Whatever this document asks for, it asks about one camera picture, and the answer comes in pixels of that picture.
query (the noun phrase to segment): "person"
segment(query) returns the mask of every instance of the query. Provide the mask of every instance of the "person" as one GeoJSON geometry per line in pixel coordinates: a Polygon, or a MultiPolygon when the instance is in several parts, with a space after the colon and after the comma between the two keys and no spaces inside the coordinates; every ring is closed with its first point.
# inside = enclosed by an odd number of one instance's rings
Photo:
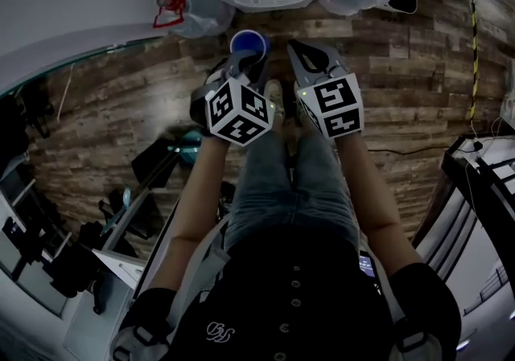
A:
{"type": "MultiPolygon", "coordinates": [[[[301,114],[290,179],[282,89],[269,81],[266,91],[277,107],[274,126],[246,154],[225,232],[231,260],[208,296],[187,308],[163,359],[389,359],[395,328],[384,296],[360,269],[354,214],[406,317],[439,340],[443,359],[454,359],[458,307],[406,239],[395,199],[361,135],[335,140],[338,163],[330,142],[301,114]]],[[[175,292],[216,224],[228,149],[217,137],[203,140],[167,255],[121,329],[144,326],[156,337],[170,332],[166,317],[175,292]]]]}

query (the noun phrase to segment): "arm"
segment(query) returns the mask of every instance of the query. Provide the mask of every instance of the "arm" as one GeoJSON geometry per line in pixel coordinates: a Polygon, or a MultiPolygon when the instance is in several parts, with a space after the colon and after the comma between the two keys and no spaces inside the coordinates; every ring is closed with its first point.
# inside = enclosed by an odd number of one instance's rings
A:
{"type": "Polygon", "coordinates": [[[229,142],[218,138],[206,137],[202,141],[171,222],[173,232],[167,255],[149,288],[177,291],[197,245],[215,226],[228,149],[229,142]]]}
{"type": "Polygon", "coordinates": [[[404,235],[395,198],[361,135],[352,133],[335,141],[358,223],[386,274],[391,276],[402,267],[422,262],[404,235]]]}

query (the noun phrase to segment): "black cable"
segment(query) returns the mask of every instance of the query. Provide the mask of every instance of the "black cable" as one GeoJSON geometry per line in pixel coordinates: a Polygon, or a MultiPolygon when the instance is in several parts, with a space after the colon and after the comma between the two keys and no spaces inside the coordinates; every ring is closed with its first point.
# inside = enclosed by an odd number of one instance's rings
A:
{"type": "MultiPolygon", "coordinates": [[[[491,141],[494,139],[515,140],[515,138],[512,138],[512,137],[493,137],[493,138],[485,139],[483,142],[491,141]]],[[[369,150],[369,152],[390,152],[392,154],[397,154],[397,155],[411,155],[411,154],[416,154],[417,152],[423,152],[423,151],[428,151],[428,150],[442,150],[442,149],[449,150],[450,148],[451,148],[450,146],[426,146],[424,148],[419,148],[418,150],[409,151],[409,152],[401,152],[401,151],[396,151],[396,150],[369,150]]],[[[479,149],[474,149],[474,150],[470,150],[470,151],[463,151],[463,150],[456,150],[456,151],[463,152],[464,154],[471,154],[473,152],[478,152],[482,149],[483,149],[483,146],[481,146],[479,149]]]]}

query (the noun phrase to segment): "logo on shirt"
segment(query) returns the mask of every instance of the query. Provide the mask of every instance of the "logo on shirt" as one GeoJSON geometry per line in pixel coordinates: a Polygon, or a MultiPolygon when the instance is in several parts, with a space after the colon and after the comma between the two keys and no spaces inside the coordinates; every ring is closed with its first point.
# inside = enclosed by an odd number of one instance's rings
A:
{"type": "Polygon", "coordinates": [[[234,328],[228,328],[226,330],[225,324],[213,321],[208,325],[208,337],[206,337],[206,339],[215,343],[226,343],[231,339],[231,334],[235,332],[234,328]]]}

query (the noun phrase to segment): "shirt button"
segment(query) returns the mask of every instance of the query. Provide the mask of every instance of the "shirt button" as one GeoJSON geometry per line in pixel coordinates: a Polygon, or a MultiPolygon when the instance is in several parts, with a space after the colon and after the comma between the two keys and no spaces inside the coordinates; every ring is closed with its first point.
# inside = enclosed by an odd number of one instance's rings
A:
{"type": "Polygon", "coordinates": [[[284,332],[284,333],[290,332],[290,324],[286,324],[286,323],[281,324],[281,326],[279,327],[279,331],[284,332]]]}
{"type": "Polygon", "coordinates": [[[274,361],[284,361],[286,359],[286,354],[284,352],[276,352],[274,354],[274,361]]]}

